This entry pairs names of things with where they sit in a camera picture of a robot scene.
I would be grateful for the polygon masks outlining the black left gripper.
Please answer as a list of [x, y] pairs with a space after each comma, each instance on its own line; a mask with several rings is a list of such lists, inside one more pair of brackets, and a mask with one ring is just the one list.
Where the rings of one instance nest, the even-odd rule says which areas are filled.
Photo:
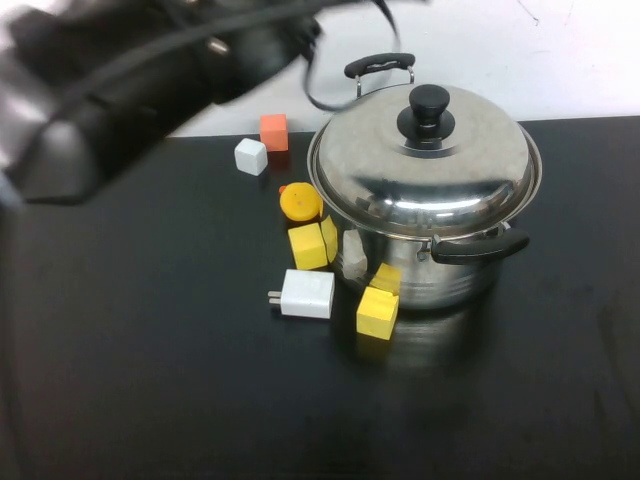
[[236, 100], [308, 57], [320, 35], [317, 20], [303, 16], [210, 38], [213, 102]]

